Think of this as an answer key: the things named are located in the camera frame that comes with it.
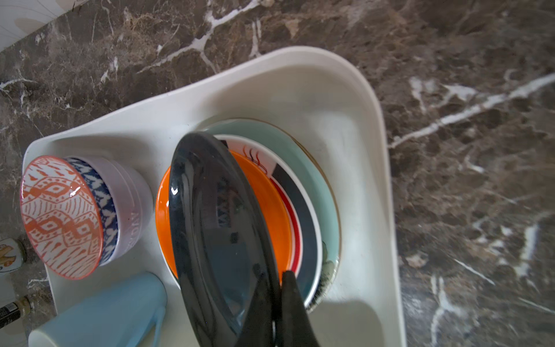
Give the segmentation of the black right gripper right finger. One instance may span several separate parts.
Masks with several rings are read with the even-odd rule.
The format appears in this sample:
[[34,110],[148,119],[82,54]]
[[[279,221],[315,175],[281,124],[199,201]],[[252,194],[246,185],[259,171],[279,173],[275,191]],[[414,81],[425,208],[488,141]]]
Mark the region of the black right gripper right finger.
[[314,346],[319,343],[312,330],[296,282],[295,273],[283,273],[280,292],[281,318],[277,327],[277,346]]

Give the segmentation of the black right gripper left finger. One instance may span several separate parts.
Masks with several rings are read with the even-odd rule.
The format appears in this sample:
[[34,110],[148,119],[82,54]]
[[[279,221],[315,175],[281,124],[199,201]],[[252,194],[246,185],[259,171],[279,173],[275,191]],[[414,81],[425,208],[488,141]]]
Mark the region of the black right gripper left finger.
[[267,276],[261,275],[235,346],[273,346],[273,305]]

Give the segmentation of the white green rimmed plate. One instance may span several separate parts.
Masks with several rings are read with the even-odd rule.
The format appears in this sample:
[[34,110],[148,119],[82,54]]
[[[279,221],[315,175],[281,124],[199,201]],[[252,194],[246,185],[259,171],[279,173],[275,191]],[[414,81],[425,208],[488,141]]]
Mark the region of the white green rimmed plate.
[[306,308],[315,298],[322,273],[322,237],[312,201],[291,167],[268,147],[232,134],[217,134],[228,150],[252,162],[277,187],[292,222],[296,254],[293,269]]

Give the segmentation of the black plate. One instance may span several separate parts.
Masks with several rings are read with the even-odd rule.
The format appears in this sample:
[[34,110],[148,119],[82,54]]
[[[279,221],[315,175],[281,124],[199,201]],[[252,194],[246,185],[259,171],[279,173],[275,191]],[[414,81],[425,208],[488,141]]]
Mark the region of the black plate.
[[177,277],[201,346],[235,346],[258,279],[273,305],[273,346],[280,284],[270,235],[254,192],[222,142],[185,134],[174,151],[169,188]]

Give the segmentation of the orange plate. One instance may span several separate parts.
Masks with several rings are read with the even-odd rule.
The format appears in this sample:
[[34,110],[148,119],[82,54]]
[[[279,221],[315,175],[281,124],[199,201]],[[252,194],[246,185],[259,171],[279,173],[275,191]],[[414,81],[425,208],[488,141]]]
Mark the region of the orange plate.
[[[292,220],[292,207],[285,202],[285,194],[263,170],[247,157],[235,151],[232,156],[247,177],[261,208],[267,229],[270,233],[277,271],[281,276],[286,270],[299,272],[299,253],[296,251],[298,224]],[[167,169],[160,182],[156,198],[156,230],[164,260],[173,277],[177,277],[176,263],[171,243],[169,218],[169,186],[171,170]]]

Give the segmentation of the light blue ceramic mug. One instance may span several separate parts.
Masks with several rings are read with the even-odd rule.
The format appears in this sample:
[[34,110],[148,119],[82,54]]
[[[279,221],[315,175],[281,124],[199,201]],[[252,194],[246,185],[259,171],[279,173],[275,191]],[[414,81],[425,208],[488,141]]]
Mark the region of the light blue ceramic mug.
[[152,273],[123,280],[34,329],[29,346],[158,346],[168,297]]

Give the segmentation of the mint green flower plate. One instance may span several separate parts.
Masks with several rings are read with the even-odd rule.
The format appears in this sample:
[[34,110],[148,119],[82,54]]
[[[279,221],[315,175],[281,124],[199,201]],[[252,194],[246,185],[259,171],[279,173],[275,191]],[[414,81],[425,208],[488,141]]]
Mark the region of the mint green flower plate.
[[322,273],[315,298],[307,309],[311,312],[323,300],[335,279],[341,255],[341,226],[330,186],[313,158],[292,136],[257,120],[231,119],[215,123],[206,132],[246,137],[279,155],[298,176],[314,206],[322,237]]

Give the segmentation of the lavender ceramic bowl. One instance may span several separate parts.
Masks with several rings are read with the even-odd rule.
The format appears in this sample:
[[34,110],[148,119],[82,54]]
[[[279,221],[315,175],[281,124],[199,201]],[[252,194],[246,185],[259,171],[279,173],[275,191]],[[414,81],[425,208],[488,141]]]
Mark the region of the lavender ceramic bowl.
[[153,194],[143,177],[132,167],[101,156],[80,156],[108,187],[116,210],[119,237],[109,257],[112,263],[128,253],[140,240],[153,217]]

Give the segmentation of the red patterned bowl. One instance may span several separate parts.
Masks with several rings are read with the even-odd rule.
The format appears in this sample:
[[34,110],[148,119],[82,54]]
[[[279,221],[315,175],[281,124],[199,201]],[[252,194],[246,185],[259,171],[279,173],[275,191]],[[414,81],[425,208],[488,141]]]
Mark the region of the red patterned bowl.
[[33,249],[57,275],[81,280],[115,253],[114,198],[85,160],[40,156],[23,172],[20,213]]

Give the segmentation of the white plastic bin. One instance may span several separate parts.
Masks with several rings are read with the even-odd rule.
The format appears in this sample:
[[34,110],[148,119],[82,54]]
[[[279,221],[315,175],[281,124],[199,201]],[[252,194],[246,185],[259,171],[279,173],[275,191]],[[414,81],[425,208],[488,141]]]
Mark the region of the white plastic bin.
[[153,191],[188,132],[254,119],[286,134],[322,175],[322,284],[309,317],[322,346],[404,346],[393,197],[380,103],[342,57],[280,49],[195,84],[31,143],[39,156],[103,156]]

